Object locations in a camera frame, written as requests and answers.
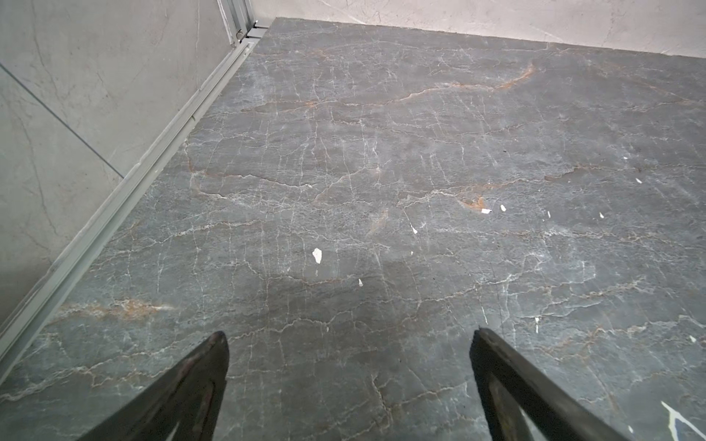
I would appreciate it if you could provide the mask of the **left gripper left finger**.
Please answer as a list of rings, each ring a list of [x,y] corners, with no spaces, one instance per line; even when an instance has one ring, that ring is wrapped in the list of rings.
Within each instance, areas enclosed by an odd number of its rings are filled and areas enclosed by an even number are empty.
[[[226,386],[230,352],[211,334],[83,440],[211,440]]]

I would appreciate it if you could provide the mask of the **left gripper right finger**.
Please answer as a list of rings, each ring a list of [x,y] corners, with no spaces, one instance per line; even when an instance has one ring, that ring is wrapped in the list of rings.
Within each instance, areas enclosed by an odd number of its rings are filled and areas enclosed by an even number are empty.
[[[624,440],[489,328],[474,331],[470,360],[494,440]]]

